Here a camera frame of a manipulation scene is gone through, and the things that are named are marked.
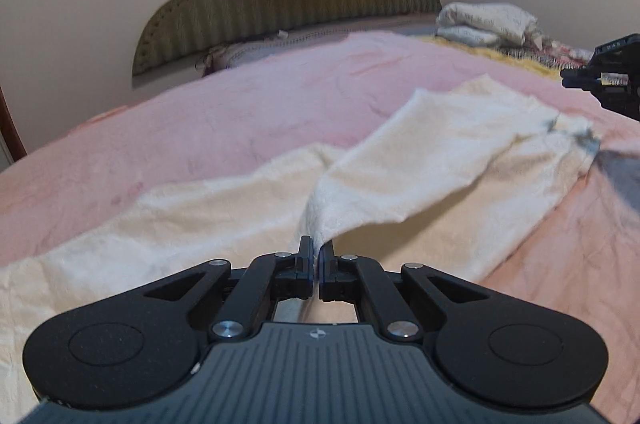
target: pink blanket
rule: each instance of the pink blanket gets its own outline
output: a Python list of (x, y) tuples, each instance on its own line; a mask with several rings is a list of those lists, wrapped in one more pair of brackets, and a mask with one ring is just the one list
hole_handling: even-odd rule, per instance
[(484, 283), (583, 319), (609, 370), (594, 405), (616, 424), (640, 414), (640, 125), (581, 91), (452, 48), (386, 33), (214, 74), (89, 123), (0, 175), (0, 265), (45, 253), (155, 185), (244, 174), (321, 141), (348, 147), (416, 88), (489, 74), (594, 121), (589, 175)]

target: bed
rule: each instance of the bed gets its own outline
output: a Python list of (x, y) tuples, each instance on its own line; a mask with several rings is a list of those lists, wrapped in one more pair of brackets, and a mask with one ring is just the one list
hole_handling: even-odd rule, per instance
[[(249, 15), (237, 19), (236, 30), (233, 21), (217, 20), (216, 30), (203, 20), (220, 14), (214, 2), (185, 6), (190, 1), (171, 0), (150, 20), (134, 74), (221, 43), (250, 44), (270, 33), (277, 37), (280, 29), (318, 29), (353, 17), (382, 14), (383, 22), (394, 22), (390, 17), (411, 13), (420, 17), (420, 30), (440, 7), (439, 0), (397, 0), (397, 8), (385, 11), (372, 0), (369, 10), (358, 10), (356, 0), (359, 13), (350, 18), (340, 8), (315, 13), (332, 9), (319, 6), (326, 0), (301, 0), (300, 7), (312, 4), (308, 10), (283, 10), (272, 24), (265, 16), (252, 23)], [(380, 0), (380, 7), (389, 3)], [(351, 32), (367, 31), (356, 26), (341, 32), (341, 40), (220, 70), (94, 119), (22, 159), (0, 174), (0, 266), (47, 253), (121, 213), (153, 186), (249, 173), (315, 142), (351, 147), (416, 88), (449, 91), (489, 74), (587, 117), (602, 146), (588, 175), (483, 284), (596, 328), (610, 360), (593, 403), (615, 424), (633, 422), (640, 414), (640, 125), (517, 64), (379, 29)]]

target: metal screw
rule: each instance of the metal screw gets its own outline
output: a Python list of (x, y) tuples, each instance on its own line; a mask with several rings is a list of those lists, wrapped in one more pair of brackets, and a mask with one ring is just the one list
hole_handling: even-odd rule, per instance
[(244, 327), (237, 321), (224, 320), (211, 327), (213, 333), (221, 338), (235, 338), (242, 334)]
[(411, 321), (394, 321), (386, 328), (389, 334), (397, 338), (410, 338), (418, 333), (418, 325)]

